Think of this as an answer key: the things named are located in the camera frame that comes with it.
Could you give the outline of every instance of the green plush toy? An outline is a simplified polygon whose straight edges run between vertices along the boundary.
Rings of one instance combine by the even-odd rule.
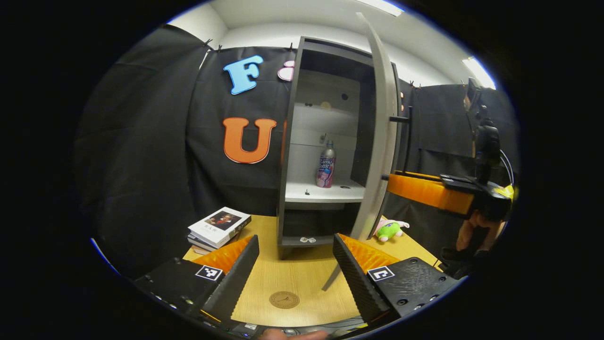
[[[377,224],[375,235],[381,242],[386,242],[394,236],[400,237],[403,235],[403,230],[400,228],[401,226],[409,228],[409,223],[380,219],[380,222]]]

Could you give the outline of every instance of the orange gripper pad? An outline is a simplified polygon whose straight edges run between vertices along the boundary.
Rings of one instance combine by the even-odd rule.
[[[446,189],[439,181],[395,174],[390,174],[387,189],[395,195],[458,214],[467,214],[474,200],[473,194]]]
[[[233,264],[241,255],[241,252],[248,245],[252,236],[246,237],[242,240],[227,244],[224,247],[218,248],[213,252],[204,255],[192,262],[201,264],[203,266],[210,266],[213,268],[222,269],[224,274],[228,274],[229,270],[233,267]]]
[[[344,244],[346,244],[350,253],[355,257],[356,262],[364,273],[367,273],[370,269],[387,266],[400,261],[396,257],[388,255],[352,237],[342,234],[338,234],[338,236],[344,241]]]

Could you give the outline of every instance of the ceiling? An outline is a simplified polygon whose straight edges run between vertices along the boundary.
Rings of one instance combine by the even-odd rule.
[[[383,42],[417,56],[456,82],[467,82],[469,71],[461,60],[470,54],[427,21],[408,12],[395,17],[355,0],[214,0],[211,6],[229,29],[294,22],[364,34],[355,15],[361,11]]]

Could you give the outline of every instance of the book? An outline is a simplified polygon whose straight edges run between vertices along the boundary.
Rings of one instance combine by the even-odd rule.
[[[228,240],[228,242],[226,242],[223,245],[223,247],[226,246],[227,244],[231,244],[231,243],[237,241],[239,239],[240,235],[241,235],[241,232],[238,232],[237,235],[233,236],[230,240]],[[208,243],[204,242],[203,240],[195,237],[195,235],[193,235],[193,234],[187,235],[187,241],[194,247],[199,247],[199,248],[205,249],[210,252],[213,252],[214,250],[217,249],[217,248],[214,248],[213,246],[210,246]]]
[[[218,249],[237,235],[251,220],[250,214],[224,207],[188,228],[193,236]]]
[[[211,251],[197,247],[197,246],[191,246],[191,248],[193,248],[193,251],[195,253],[198,253],[199,255],[208,255],[209,253],[211,253]]]

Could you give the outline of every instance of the letter u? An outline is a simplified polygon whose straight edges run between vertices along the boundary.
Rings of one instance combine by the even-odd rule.
[[[225,119],[222,124],[225,126],[225,155],[237,163],[258,163],[268,155],[268,149],[271,145],[271,131],[277,126],[277,122],[272,119],[257,119],[255,125],[258,126],[258,146],[254,151],[245,151],[242,146],[243,129],[248,126],[249,121],[245,118],[232,117]]]

